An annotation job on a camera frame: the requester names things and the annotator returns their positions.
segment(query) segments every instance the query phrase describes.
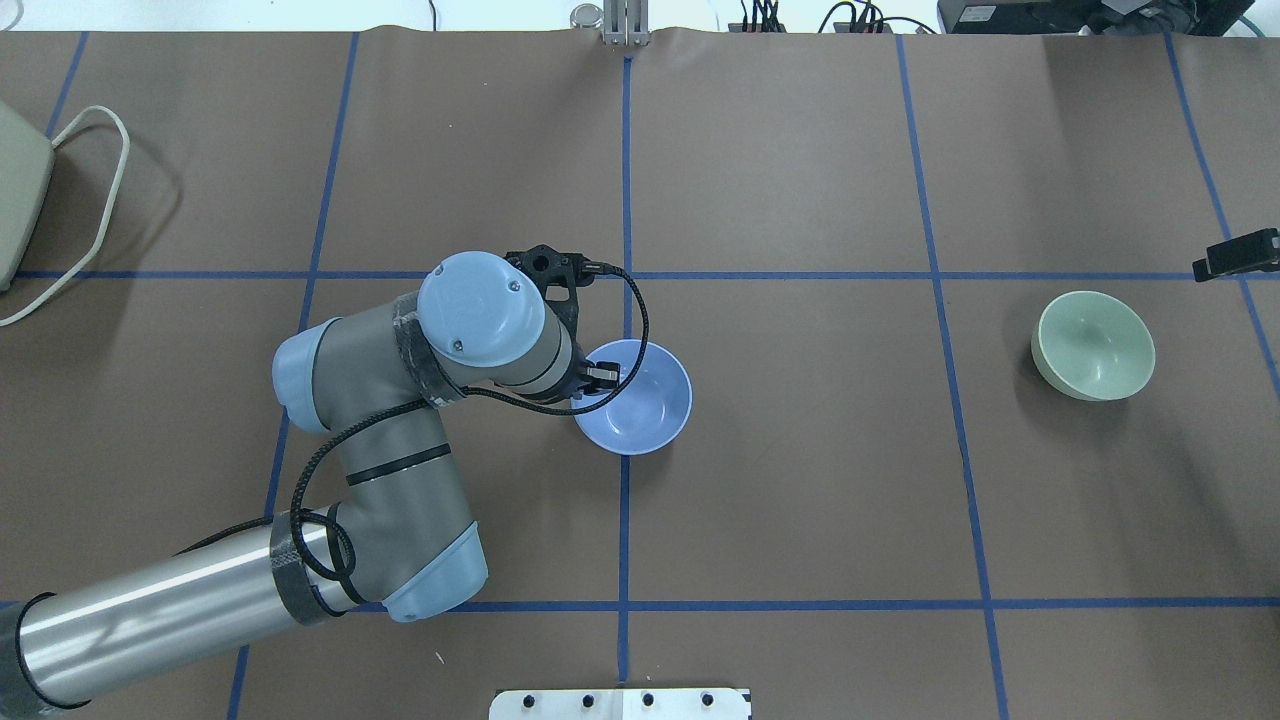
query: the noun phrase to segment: green bowl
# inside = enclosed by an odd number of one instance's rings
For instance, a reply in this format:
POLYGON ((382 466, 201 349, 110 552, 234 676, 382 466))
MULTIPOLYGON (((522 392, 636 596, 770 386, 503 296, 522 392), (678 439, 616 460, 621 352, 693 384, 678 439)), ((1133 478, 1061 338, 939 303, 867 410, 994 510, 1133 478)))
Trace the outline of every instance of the green bowl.
POLYGON ((1076 400, 1124 400, 1156 370, 1156 343, 1128 305, 1088 290, 1044 307, 1032 356, 1048 384, 1076 400))

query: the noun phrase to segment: blue bowl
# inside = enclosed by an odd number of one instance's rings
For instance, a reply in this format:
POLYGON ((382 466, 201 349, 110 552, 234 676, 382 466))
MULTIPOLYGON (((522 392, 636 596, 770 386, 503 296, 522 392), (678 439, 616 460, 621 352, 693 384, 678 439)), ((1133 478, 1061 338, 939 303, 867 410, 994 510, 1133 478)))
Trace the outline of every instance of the blue bowl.
MULTIPOLYGON (((588 359, 622 365, 625 378, 639 352, 639 340, 616 340, 598 347, 588 359)), ((588 396, 571 401, 571 405, 586 407, 602 398, 603 395, 588 396)), ((604 407, 573 419, 586 437, 604 450, 618 455, 644 455, 676 439, 692 409, 694 386, 685 366, 666 347, 650 342, 631 384, 604 407)))

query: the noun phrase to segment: gray plastic device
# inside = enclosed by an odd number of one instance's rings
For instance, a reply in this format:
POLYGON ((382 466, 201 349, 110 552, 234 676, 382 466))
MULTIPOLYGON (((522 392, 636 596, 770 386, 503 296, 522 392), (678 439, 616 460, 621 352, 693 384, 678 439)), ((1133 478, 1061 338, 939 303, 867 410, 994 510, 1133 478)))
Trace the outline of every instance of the gray plastic device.
POLYGON ((45 202, 54 146, 0 102, 0 292, 9 290, 45 202))

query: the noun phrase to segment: bowl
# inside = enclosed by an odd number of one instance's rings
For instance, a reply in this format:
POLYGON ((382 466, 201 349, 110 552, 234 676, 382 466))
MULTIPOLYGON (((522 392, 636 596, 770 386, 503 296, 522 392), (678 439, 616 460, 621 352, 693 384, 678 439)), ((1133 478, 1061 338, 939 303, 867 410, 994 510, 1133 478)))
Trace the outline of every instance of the bowl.
POLYGON ((1156 345, 1142 318, 1115 297, 1087 290, 1044 307, 1032 356, 1048 384, 1076 400, 1123 400, 1156 370, 1156 345))
MULTIPOLYGON (((617 340, 588 355, 593 363, 621 365, 627 377, 640 352, 639 340, 617 340)), ((572 407, 586 407, 604 395, 572 400, 572 407)), ((685 366, 666 347, 650 342, 635 379, 608 405, 576 415, 577 427, 591 442, 618 455, 644 455, 676 439, 694 409, 694 386, 685 366)))

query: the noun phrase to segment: white cable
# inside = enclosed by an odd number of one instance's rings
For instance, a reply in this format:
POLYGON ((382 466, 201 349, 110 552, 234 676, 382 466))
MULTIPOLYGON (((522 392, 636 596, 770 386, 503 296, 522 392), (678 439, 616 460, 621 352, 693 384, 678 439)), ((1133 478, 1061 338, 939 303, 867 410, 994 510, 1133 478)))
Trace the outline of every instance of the white cable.
POLYGON ((106 193, 106 208, 102 210, 102 220, 97 224, 97 237, 93 238, 93 245, 88 249, 88 252, 86 252, 78 263, 72 265, 72 269, 67 270, 63 273, 63 277, 54 281, 54 284, 49 286, 45 292, 40 293, 40 297, 32 300, 31 305, 27 305, 8 318, 0 319, 0 327, 12 325, 35 313, 41 305, 45 304, 45 301, 61 290, 64 284, 70 282, 70 279, 76 277, 76 273, 83 270, 84 265, 88 265, 90 260, 97 256, 99 250, 102 250, 102 238, 106 237, 106 227, 111 223, 111 213, 115 210, 115 196, 120 191, 120 179, 124 177, 124 164, 129 160, 129 131, 124 129, 124 122, 120 120, 120 117, 113 110, 101 105, 90 105, 88 108, 81 110, 81 113, 76 115, 76 118, 72 119, 65 128, 63 128, 63 132, 58 133, 58 137, 54 138, 54 150, 56 150, 63 142, 67 141, 68 137, 70 137, 73 132, 76 132, 76 128, 79 127, 84 115, 95 110, 110 117, 111 120, 115 122, 116 129, 120 131, 120 160, 115 164, 115 177, 111 178, 111 190, 106 193))

